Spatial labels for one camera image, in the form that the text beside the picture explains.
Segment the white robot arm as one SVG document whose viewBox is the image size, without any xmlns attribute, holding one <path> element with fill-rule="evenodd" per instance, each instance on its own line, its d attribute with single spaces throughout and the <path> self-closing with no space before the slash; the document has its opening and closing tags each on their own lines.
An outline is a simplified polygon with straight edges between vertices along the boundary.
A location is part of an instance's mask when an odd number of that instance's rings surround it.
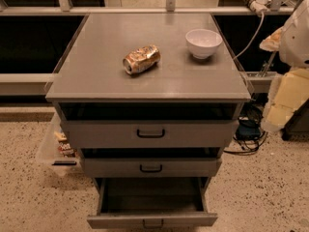
<svg viewBox="0 0 309 232">
<path fill-rule="evenodd" d="M 278 52 L 280 61 L 291 69 L 270 84 L 263 112 L 262 129 L 280 131 L 309 99 L 309 0 L 303 0 L 285 24 L 259 45 Z"/>
</svg>

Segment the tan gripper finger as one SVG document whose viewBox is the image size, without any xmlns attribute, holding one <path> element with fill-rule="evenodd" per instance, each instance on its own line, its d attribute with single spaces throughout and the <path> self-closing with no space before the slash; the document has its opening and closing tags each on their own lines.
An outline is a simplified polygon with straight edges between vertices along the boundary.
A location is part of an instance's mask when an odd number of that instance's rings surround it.
<svg viewBox="0 0 309 232">
<path fill-rule="evenodd" d="M 261 41 L 259 48 L 265 51 L 278 51 L 281 43 L 282 28 L 278 28 L 271 35 Z"/>
</svg>

